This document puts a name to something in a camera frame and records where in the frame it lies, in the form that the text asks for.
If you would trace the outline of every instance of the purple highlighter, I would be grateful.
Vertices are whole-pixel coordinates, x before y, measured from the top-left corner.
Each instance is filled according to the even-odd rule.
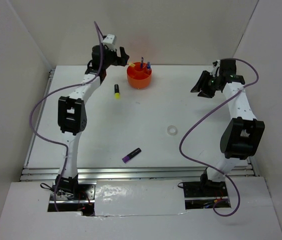
[[[139,153],[141,153],[141,149],[137,148],[136,150],[130,152],[128,155],[126,155],[124,158],[122,158],[122,160],[126,164],[128,161],[130,161],[132,158],[134,158]]]

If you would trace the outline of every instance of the white wall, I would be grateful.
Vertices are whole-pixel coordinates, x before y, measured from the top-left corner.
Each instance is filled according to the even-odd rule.
[[[233,56],[258,0],[11,0],[52,65],[85,65],[103,34],[131,61],[204,65]]]
[[[0,215],[10,182],[20,177],[32,134],[28,116],[44,93],[48,74],[28,35],[0,0]]]
[[[256,159],[282,227],[282,0],[259,1],[235,57],[249,61],[260,74],[259,83],[247,90],[255,115],[265,122]],[[246,67],[239,71],[253,80]]]

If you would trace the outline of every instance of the orange cup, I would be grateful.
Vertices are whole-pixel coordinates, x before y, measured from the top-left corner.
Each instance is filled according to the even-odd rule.
[[[151,83],[152,69],[148,71],[147,64],[134,62],[135,66],[129,66],[126,70],[127,81],[135,89],[144,89]]]

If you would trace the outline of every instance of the wire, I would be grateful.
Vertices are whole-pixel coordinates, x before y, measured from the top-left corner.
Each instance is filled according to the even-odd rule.
[[[97,37],[98,37],[98,40],[99,40],[99,45],[100,45],[100,65],[99,65],[99,69],[97,71],[97,74],[94,76],[93,79],[91,79],[90,81],[87,81],[87,82],[84,82],[83,84],[86,85],[86,84],[90,84],[92,83],[100,74],[101,72],[101,69],[102,69],[102,64],[103,64],[103,44],[102,44],[102,41],[101,41],[101,38],[100,38],[100,34],[102,35],[101,31],[100,31],[100,28],[98,26],[98,24],[96,22],[94,22],[94,26],[95,26],[95,29],[96,29],[96,33],[97,33]],[[57,192],[58,192],[58,187],[59,187],[59,184],[60,184],[60,180],[62,178],[62,175],[66,169],[66,165],[67,165],[67,162],[68,162],[68,153],[69,153],[69,147],[65,144],[65,143],[62,143],[62,142],[58,142],[58,141],[54,141],[54,140],[51,140],[51,139],[48,139],[42,135],[40,135],[38,133],[38,131],[35,129],[35,127],[33,126],[33,122],[32,122],[32,118],[33,118],[33,114],[35,112],[35,110],[37,109],[37,107],[43,102],[45,101],[49,96],[51,96],[52,94],[55,94],[59,91],[62,91],[64,89],[69,89],[69,88],[73,88],[73,87],[79,87],[79,86],[82,86],[82,83],[79,83],[79,84],[73,84],[73,85],[69,85],[69,86],[64,86],[64,87],[61,87],[57,90],[54,90],[52,92],[50,92],[49,94],[47,94],[46,96],[44,96],[40,101],[38,101],[36,103],[36,105],[34,105],[32,111],[30,112],[30,116],[29,116],[29,125],[32,129],[32,131],[34,132],[34,134],[41,138],[42,140],[44,141],[47,141],[49,143],[52,143],[52,144],[57,144],[57,145],[61,145],[61,146],[64,146],[65,147],[65,159],[64,159],[64,164],[63,164],[63,167],[62,167],[62,170],[61,170],[61,173],[60,173],[60,176],[55,184],[55,187],[54,187],[54,207],[55,207],[55,210],[58,212],[59,209],[57,207]]]
[[[183,184],[183,182],[178,183],[177,187],[180,188],[180,189],[183,189],[183,186],[180,186],[180,184]]]
[[[249,87],[249,86],[252,86],[252,85],[256,84],[256,83],[259,81],[259,74],[258,74],[257,70],[256,70],[250,63],[248,63],[247,61],[242,60],[242,59],[238,59],[238,58],[224,58],[224,59],[222,59],[222,60],[236,60],[236,61],[242,62],[242,63],[248,65],[248,66],[254,71],[255,76],[256,76],[255,81],[254,81],[254,82],[251,82],[251,83],[249,83],[249,84],[247,84],[247,85],[244,85],[244,86],[243,86],[244,89],[247,88],[247,87]],[[213,114],[214,112],[216,112],[217,110],[219,110],[221,107],[223,107],[224,105],[226,105],[226,104],[227,104],[228,102],[230,102],[231,100],[235,99],[241,92],[242,92],[242,89],[240,89],[235,95],[233,95],[233,96],[230,97],[229,99],[225,100],[225,101],[224,101],[223,103],[221,103],[219,106],[217,106],[216,108],[214,108],[212,111],[208,112],[204,117],[202,117],[196,124],[194,124],[194,125],[185,133],[185,135],[183,136],[183,138],[182,138],[182,140],[181,140],[181,142],[180,142],[180,145],[179,145],[179,151],[180,151],[180,153],[181,153],[181,155],[182,155],[183,157],[185,157],[186,159],[188,159],[188,160],[190,160],[190,161],[192,161],[192,162],[195,162],[195,163],[198,163],[198,164],[202,164],[202,165],[204,165],[204,166],[207,166],[208,168],[212,168],[212,169],[216,170],[217,172],[219,172],[219,173],[221,173],[222,175],[224,175],[224,176],[232,183],[232,185],[233,185],[233,187],[234,187],[234,189],[235,189],[235,191],[236,191],[236,194],[237,194],[237,205],[236,205],[235,209],[234,209],[232,212],[230,212],[230,213],[228,213],[228,214],[221,214],[221,213],[218,213],[218,212],[216,211],[216,209],[215,209],[215,208],[216,208],[216,205],[219,204],[219,203],[222,203],[222,202],[226,202],[226,201],[228,201],[228,199],[222,199],[222,200],[217,201],[216,203],[214,203],[214,205],[213,205],[213,211],[214,211],[217,215],[219,215],[219,216],[221,216],[221,217],[229,217],[229,216],[232,216],[233,214],[235,214],[235,213],[238,211],[238,209],[239,209],[239,207],[240,207],[241,197],[240,197],[240,193],[239,193],[239,190],[238,190],[236,184],[234,183],[234,181],[233,181],[228,175],[226,175],[226,174],[225,174],[223,171],[221,171],[220,169],[217,169],[216,167],[214,167],[214,166],[212,166],[212,165],[210,165],[210,164],[208,164],[208,163],[205,163],[205,162],[202,162],[202,161],[199,161],[199,160],[195,160],[194,158],[191,158],[191,157],[187,156],[187,155],[182,151],[182,145],[183,145],[184,141],[186,140],[187,136],[193,131],[193,129],[195,129],[199,124],[201,124],[201,123],[202,123],[207,117],[209,117],[211,114]]]

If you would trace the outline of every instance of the white table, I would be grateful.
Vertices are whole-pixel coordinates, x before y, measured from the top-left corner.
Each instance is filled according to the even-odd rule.
[[[150,86],[137,90],[128,84],[125,67],[109,67],[104,82],[86,104],[88,125],[79,143],[78,167],[202,169],[180,155],[179,143],[192,125],[225,100],[220,92],[212,99],[190,93],[202,71],[210,69],[210,66],[153,66]],[[57,66],[49,92],[80,83],[85,70],[85,66]],[[114,84],[119,84],[120,99],[114,98]],[[38,126],[40,134],[62,141],[57,124],[58,99],[73,90],[60,91],[47,99]],[[188,136],[184,152],[215,165],[224,157],[219,144],[229,121],[229,110],[224,106]],[[176,126],[177,135],[167,134],[170,125]],[[124,164],[122,158],[136,148],[142,152]],[[63,163],[62,153],[62,146],[36,137],[25,168],[58,169]],[[247,165],[243,160],[238,167]]]

